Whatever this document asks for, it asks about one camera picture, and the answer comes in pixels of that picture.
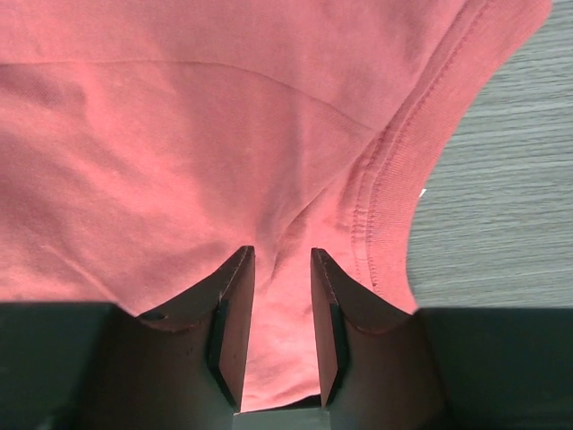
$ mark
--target table surface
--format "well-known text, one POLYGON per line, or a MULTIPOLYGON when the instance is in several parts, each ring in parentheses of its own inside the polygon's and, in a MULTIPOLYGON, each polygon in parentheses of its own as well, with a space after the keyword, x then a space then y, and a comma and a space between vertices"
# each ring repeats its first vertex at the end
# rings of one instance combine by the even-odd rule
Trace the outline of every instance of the table surface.
MULTIPOLYGON (((572 17, 572 0, 554 1, 426 184, 408 253, 421 306, 573 306, 572 17)), ((317 409, 249 415, 235 430, 329 428, 317 409)))

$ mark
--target pink fabric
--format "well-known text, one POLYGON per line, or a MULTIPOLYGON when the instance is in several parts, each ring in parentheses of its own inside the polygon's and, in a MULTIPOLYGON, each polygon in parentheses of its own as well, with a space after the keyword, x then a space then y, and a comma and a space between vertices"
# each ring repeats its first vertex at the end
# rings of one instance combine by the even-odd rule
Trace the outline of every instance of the pink fabric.
POLYGON ((440 152, 549 0, 1 0, 0 300, 161 304, 254 245, 244 410, 317 393, 310 250, 411 312, 440 152))

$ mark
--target wood grain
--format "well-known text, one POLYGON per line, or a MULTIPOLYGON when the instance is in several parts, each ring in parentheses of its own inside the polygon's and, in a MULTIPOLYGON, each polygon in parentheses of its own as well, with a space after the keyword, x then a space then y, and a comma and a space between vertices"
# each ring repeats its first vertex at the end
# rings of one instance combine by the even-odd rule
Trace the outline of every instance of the wood grain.
POLYGON ((418 303, 573 306, 573 2, 485 86, 416 214, 418 303))

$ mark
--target t-shirt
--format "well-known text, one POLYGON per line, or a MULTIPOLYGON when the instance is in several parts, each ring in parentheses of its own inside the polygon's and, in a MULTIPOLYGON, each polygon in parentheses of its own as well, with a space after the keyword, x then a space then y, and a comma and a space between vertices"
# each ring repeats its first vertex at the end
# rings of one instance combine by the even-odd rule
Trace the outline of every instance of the t-shirt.
POLYGON ((254 245, 243 411, 319 392, 310 251, 407 311, 423 185, 549 0, 1 0, 0 300, 136 315, 254 245))

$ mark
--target stitched seam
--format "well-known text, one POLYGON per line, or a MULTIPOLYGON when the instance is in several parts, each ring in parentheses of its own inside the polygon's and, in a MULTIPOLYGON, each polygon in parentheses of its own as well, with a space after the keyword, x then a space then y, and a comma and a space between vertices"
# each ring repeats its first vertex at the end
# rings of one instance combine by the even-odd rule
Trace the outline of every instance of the stitched seam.
MULTIPOLYGON (((470 31, 473 29, 473 27, 477 24, 476 21, 477 21, 477 20, 479 19, 479 17, 481 16, 481 13, 482 13, 482 11, 483 11, 483 9, 485 8, 486 5, 487 5, 487 3, 482 6, 482 9, 481 9, 480 12, 475 16, 474 21, 473 21, 472 24, 470 25, 468 31, 467 31, 466 34, 462 37, 462 39, 458 42, 458 45, 461 44, 461 43, 465 40, 465 38, 466 38, 467 36, 469 36, 469 32, 470 32, 470 31)), ((444 37, 442 38, 442 40, 443 40, 444 38, 446 38, 447 36, 448 36, 448 32, 446 32, 446 33, 444 34, 444 37)), ((433 53, 432 53, 432 56, 433 56, 433 54, 435 54, 436 50, 440 47, 440 44, 441 44, 441 43, 439 43, 439 44, 436 46, 436 48, 434 49, 434 51, 433 51, 433 53)), ((458 49, 459 49, 459 47, 456 47, 456 49, 454 49, 454 51, 453 51, 452 54, 450 55, 450 57, 449 57, 448 61, 446 62, 446 64, 445 64, 444 66, 442 66, 442 70, 440 70, 440 71, 438 72, 438 75, 434 78, 434 82, 432 83, 430 89, 428 89, 427 91, 431 91, 431 90, 433 89, 433 86, 437 83, 436 81, 441 77, 441 75, 442 75, 443 73, 445 73, 445 70, 446 70, 445 67, 446 67, 446 65, 447 65, 448 62, 452 59, 452 57, 454 57, 454 56, 457 54, 458 49)), ((431 62, 432 56, 430 56, 430 59, 429 59, 428 63, 426 64, 426 67, 427 67, 428 64, 431 62)), ((406 124, 402 126, 402 129, 404 129, 405 127, 408 127, 408 126, 409 126, 409 123, 411 122, 412 116, 414 116, 414 115, 417 113, 416 111, 420 108, 420 105, 422 105, 422 104, 424 103, 426 96, 427 96, 427 93, 424 94, 424 95, 422 96, 422 98, 420 99, 420 101, 418 101, 418 102, 413 106, 410 115, 406 118, 406 124)), ((369 203, 368 203, 367 207, 366 207, 365 209, 363 209, 363 210, 361 210, 361 208, 360 208, 360 198, 361 198, 361 196, 362 196, 363 194, 365 194, 365 190, 363 190, 363 188, 364 188, 364 182, 365 182, 365 180, 366 180, 366 176, 367 176, 368 172, 371 170, 372 164, 373 164, 373 163, 378 159, 378 157, 379 157, 378 153, 379 153, 380 150, 381 150, 381 146, 382 146, 382 144, 383 144, 384 141, 385 141, 386 135, 387 135, 387 133, 389 132, 389 129, 390 129, 390 125, 391 125, 391 124, 393 123, 393 121, 395 120, 395 117, 393 117, 393 118, 390 120, 390 122, 389 122, 389 124, 386 126, 386 128, 379 134, 379 137, 376 138, 376 139, 378 140, 378 142, 375 144, 375 148, 374 148, 374 150, 372 151, 372 155, 371 155, 371 156, 369 157, 369 159, 368 159, 368 163, 366 164, 366 168, 364 169, 364 173, 362 174, 362 177, 361 177, 361 179, 360 179, 360 185, 359 185, 359 187, 358 187, 358 194, 357 194, 357 196, 356 196, 356 205, 355 205, 355 209, 354 209, 354 211, 353 211, 353 226, 352 226, 352 231, 351 231, 351 233, 350 233, 350 246, 351 246, 351 249, 352 249, 353 254, 354 254, 356 279, 357 279, 359 282, 362 282, 362 274, 361 274, 361 270, 360 270, 360 266, 361 266, 361 265, 360 265, 359 262, 358 262, 358 259, 357 259, 357 257, 356 257, 356 252, 355 252, 356 242, 357 242, 356 234, 357 234, 357 231, 358 231, 358 229, 359 229, 359 223, 358 223, 358 220, 359 220, 359 218, 360 218, 359 212, 360 212, 360 211, 361 211, 361 212, 365 212, 366 220, 365 220, 365 222, 362 222, 362 223, 360 223, 360 224, 361 224, 361 226, 363 226, 363 228, 366 229, 366 232, 365 232, 365 235, 364 235, 364 248, 366 248, 366 259, 369 260, 369 257, 368 257, 368 249, 367 249, 367 243, 368 243, 368 231, 369 231, 369 225, 370 225, 370 223, 369 223, 370 211, 371 211, 371 209, 370 209, 370 202, 372 201, 372 195, 373 195, 373 193, 370 194, 369 203)), ((394 143, 391 143, 391 144, 390 144, 390 145, 391 145, 391 148, 390 148, 389 153, 388 153, 388 155, 387 155, 387 157, 386 157, 386 160, 383 161, 383 164, 382 164, 382 166, 381 166, 381 171, 382 171, 382 170, 385 168, 385 166, 388 164, 388 160, 393 156, 393 152, 395 151, 395 150, 394 150, 394 147, 396 146, 395 143, 397 142, 398 138, 393 141, 394 143)), ((374 181, 374 184, 376 184, 377 182, 378 182, 378 176, 376 177, 376 179, 375 179, 375 181, 374 181)))
POLYGON ((408 119, 406 120, 404 125, 399 130, 397 138, 391 144, 391 148, 389 150, 388 157, 383 161, 383 164, 379 170, 379 173, 376 176, 376 180, 374 181, 374 185, 372 187, 372 192, 370 193, 370 201, 368 204, 368 209, 366 210, 367 211, 366 234, 365 234, 365 238, 364 238, 364 246, 366 248, 366 260, 367 260, 368 270, 370 272, 370 277, 371 277, 373 287, 378 285, 378 273, 376 272, 373 258, 371 257, 370 252, 369 252, 369 244, 372 240, 372 197, 379 192, 379 190, 381 188, 381 182, 382 182, 381 178, 387 172, 390 162, 394 159, 394 157, 398 153, 398 149, 401 148, 401 145, 404 141, 405 134, 407 133, 407 131, 412 126, 412 123, 416 120, 416 118, 419 115, 419 113, 421 112, 422 108, 427 103, 427 100, 434 93, 434 91, 438 87, 438 85, 443 81, 444 75, 446 74, 446 72, 455 63, 456 59, 458 58, 459 52, 466 45, 466 43, 469 40, 469 38, 471 37, 471 35, 475 32, 475 28, 477 27, 478 23, 480 23, 481 19, 483 18, 483 15, 487 11, 490 4, 491 4, 491 0, 486 0, 486 3, 482 6, 479 13, 475 16, 473 22, 471 23, 470 27, 466 31, 466 34, 464 34, 462 39, 458 42, 458 45, 456 46, 456 48, 454 49, 452 54, 449 56, 448 61, 445 63, 444 66, 442 66, 440 72, 434 78, 430 88, 424 93, 422 98, 418 101, 418 103, 416 104, 416 106, 414 107, 412 112, 410 113, 408 119))

